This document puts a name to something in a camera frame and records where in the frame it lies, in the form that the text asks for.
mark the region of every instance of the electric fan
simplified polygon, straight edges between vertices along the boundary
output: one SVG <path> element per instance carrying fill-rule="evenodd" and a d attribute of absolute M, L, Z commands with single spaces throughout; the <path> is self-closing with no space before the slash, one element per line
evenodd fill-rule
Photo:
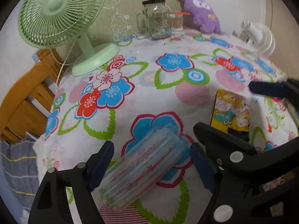
<path fill-rule="evenodd" d="M 51 49 L 78 39 L 83 55 L 72 68 L 80 76 L 107 63 L 118 52 L 112 43 L 92 47 L 86 29 L 96 19 L 104 0 L 24 0 L 18 19 L 22 39 L 31 46 Z"/>
<path fill-rule="evenodd" d="M 241 29 L 253 41 L 252 47 L 269 57 L 275 49 L 275 38 L 271 30 L 261 23 L 244 20 Z"/>

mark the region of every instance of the fan base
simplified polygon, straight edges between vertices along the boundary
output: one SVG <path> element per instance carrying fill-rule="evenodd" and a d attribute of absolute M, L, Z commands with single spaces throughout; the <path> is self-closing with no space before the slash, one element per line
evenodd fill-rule
<path fill-rule="evenodd" d="M 106 43 L 94 47 L 95 54 L 89 58 L 83 54 L 78 58 L 73 65 L 73 76 L 81 76 L 87 74 L 100 66 L 106 64 L 119 52 L 119 47 L 116 44 Z"/>

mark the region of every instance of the black lid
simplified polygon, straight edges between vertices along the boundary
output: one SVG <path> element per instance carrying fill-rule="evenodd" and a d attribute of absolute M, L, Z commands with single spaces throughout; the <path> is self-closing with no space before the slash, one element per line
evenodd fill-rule
<path fill-rule="evenodd" d="M 166 0 L 149 0 L 149 1 L 144 1 L 142 2 L 143 5 L 146 5 L 146 4 L 153 4 L 153 3 L 165 3 Z"/>

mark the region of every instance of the yellow bow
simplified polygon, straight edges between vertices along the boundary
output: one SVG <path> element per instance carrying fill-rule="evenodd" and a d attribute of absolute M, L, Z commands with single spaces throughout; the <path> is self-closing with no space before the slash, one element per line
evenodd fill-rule
<path fill-rule="evenodd" d="M 215 14 L 210 14 L 210 13 L 207 15 L 207 17 L 211 18 L 212 21 L 214 21 L 214 19 L 216 18 Z"/>

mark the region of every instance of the plush toy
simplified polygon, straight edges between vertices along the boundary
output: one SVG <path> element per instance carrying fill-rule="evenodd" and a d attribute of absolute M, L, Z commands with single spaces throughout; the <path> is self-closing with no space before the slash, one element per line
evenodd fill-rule
<path fill-rule="evenodd" d="M 204 0 L 183 0 L 184 8 L 193 17 L 193 22 L 205 34 L 221 34 L 220 23 L 214 11 Z"/>

